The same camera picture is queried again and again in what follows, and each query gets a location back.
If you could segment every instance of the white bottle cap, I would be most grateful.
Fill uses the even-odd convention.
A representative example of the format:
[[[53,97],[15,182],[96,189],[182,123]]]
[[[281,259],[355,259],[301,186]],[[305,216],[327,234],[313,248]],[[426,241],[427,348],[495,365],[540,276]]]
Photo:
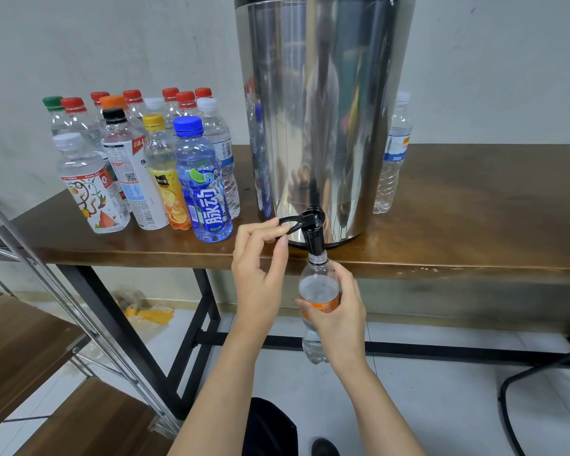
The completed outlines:
[[[218,107],[218,101],[212,97],[199,97],[196,100],[196,106],[199,109],[214,111]]]
[[[407,91],[399,91],[397,93],[397,104],[409,104],[411,93]]]
[[[146,97],[143,101],[146,107],[152,110],[160,110],[165,106],[165,100],[161,97]]]
[[[66,132],[53,136],[53,144],[57,150],[76,150],[84,146],[83,136],[79,132]]]

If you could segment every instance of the black bottle cap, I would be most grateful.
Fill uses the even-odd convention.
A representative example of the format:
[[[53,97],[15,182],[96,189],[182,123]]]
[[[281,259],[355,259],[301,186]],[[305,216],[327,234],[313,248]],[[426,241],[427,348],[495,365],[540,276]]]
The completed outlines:
[[[124,110],[118,107],[114,107],[113,109],[105,109],[101,114],[108,124],[124,123],[127,121]]]
[[[306,242],[308,252],[313,256],[320,256],[325,251],[325,241],[323,239],[323,223],[325,222],[325,213],[317,206],[312,206],[299,216],[289,216],[279,219],[279,224],[285,222],[297,222],[288,233],[302,229],[302,235]]]

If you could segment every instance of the black metal table frame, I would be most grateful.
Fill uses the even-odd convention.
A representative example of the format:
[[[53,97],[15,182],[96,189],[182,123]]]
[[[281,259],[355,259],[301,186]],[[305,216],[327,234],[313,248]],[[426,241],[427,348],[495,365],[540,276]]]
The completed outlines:
[[[166,375],[146,345],[133,329],[122,310],[112,298],[90,266],[58,265],[61,272],[76,289],[83,300],[129,356],[157,396],[173,415],[184,420],[192,407],[199,390],[209,354],[213,346],[224,344],[226,332],[218,332],[220,315],[213,296],[213,290],[205,269],[193,269],[202,295],[192,317],[182,344]],[[202,329],[206,316],[209,326]],[[199,352],[183,395],[177,393],[192,351],[199,346]],[[302,338],[291,336],[267,336],[263,348],[302,351]],[[369,356],[444,360],[453,362],[518,365],[537,367],[562,359],[565,354],[522,350],[486,349],[425,344],[399,344],[393,342],[365,342],[365,353]],[[559,367],[570,368],[570,361]]]

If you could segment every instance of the blue bottle cap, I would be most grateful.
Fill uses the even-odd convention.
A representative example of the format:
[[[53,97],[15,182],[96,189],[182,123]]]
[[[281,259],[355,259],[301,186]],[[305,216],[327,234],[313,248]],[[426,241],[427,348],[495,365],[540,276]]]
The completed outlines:
[[[177,117],[173,120],[173,129],[178,136],[200,136],[205,132],[200,117]]]
[[[262,104],[259,102],[255,105],[255,121],[260,123],[263,119]]]

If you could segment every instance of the brown tabletop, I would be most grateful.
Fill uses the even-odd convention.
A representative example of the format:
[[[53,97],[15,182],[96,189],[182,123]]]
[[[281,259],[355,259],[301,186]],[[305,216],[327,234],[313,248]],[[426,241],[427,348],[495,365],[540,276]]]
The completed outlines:
[[[257,222],[249,146],[235,146],[241,215]],[[206,244],[191,230],[97,235],[68,191],[14,220],[47,263],[229,269],[236,230]],[[272,245],[264,248],[268,265]],[[455,276],[570,282],[570,145],[411,145],[395,203],[328,252],[359,278]],[[306,253],[290,247],[288,273]]]

